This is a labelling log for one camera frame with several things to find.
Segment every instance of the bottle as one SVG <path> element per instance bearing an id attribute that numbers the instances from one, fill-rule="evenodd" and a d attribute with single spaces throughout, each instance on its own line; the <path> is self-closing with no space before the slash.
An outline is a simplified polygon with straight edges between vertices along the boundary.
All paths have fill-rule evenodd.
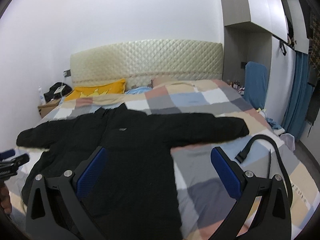
<path id="1" fill-rule="evenodd" d="M 46 101 L 45 101 L 45 98 L 44 98 L 44 94 L 42 92 L 42 88 L 39 87 L 38 91 L 39 91 L 39 97 L 40 97 L 41 104 L 45 105 Z"/>

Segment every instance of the cream headboard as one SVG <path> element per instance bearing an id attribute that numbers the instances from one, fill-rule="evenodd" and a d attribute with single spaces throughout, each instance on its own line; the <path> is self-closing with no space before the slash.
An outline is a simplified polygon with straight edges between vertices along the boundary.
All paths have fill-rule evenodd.
<path id="1" fill-rule="evenodd" d="M 157 76 L 179 80 L 221 79 L 221 43 L 192 40 L 144 40 L 106 45 L 72 54 L 74 86 L 127 80 L 127 88 L 143 86 Z"/>

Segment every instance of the wooden nightstand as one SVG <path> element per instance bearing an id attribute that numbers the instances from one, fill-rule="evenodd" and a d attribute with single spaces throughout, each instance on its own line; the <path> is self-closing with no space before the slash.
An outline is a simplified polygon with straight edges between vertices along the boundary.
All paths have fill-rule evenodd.
<path id="1" fill-rule="evenodd" d="M 56 108 L 59 105 L 60 101 L 61 101 L 61 98 L 52 100 L 43 106 L 38 106 L 38 110 L 39 110 L 39 114 L 40 114 L 41 118 L 44 118 L 54 108 Z"/>

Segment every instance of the black jacket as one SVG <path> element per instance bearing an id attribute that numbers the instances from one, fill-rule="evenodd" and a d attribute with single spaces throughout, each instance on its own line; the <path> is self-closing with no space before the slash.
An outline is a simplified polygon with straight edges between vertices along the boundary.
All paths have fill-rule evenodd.
<path id="1" fill-rule="evenodd" d="M 50 149 L 31 170 L 22 198 L 27 204 L 38 173 L 47 178 L 60 176 L 102 146 L 109 152 L 108 161 L 89 196 L 82 200 L 102 230 L 112 239 L 133 239 L 133 235 L 181 239 L 171 147 L 247 134 L 247 125 L 239 118 L 198 113 L 147 115 L 128 110 L 125 104 L 72 120 L 46 122 L 17 138 L 18 146 Z"/>

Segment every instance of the black strap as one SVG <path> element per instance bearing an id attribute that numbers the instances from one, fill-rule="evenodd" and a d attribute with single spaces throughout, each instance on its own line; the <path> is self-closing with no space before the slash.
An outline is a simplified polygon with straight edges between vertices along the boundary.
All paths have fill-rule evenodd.
<path id="1" fill-rule="evenodd" d="M 278 163 L 279 163 L 279 167 L 280 167 L 280 170 L 281 170 L 282 175 L 284 177 L 285 185 L 287 187 L 288 199 L 289 199 L 289 203 L 290 203 L 290 206 L 291 206 L 292 205 L 292 199 L 293 199 L 293 193 L 292 193 L 292 186 L 291 186 L 290 178 L 289 178 L 289 175 L 288 175 L 288 173 L 287 173 L 287 171 L 286 171 L 286 169 L 284 167 L 284 164 L 282 162 L 282 159 L 281 159 L 277 144 L 275 143 L 275 141 L 272 138 L 270 138 L 269 136 L 264 135 L 264 134 L 257 134 L 255 136 L 253 136 L 249 140 L 247 145 L 243 148 L 243 150 L 241 152 L 239 152 L 239 154 L 236 156 L 236 159 L 239 161 L 239 163 L 242 163 L 246 159 L 247 155 L 249 154 L 249 151 L 251 149 L 252 143 L 255 140 L 258 140 L 258 139 L 263 139 L 263 140 L 268 141 L 269 143 L 272 144 L 273 148 L 275 149 L 277 160 L 278 160 Z"/>

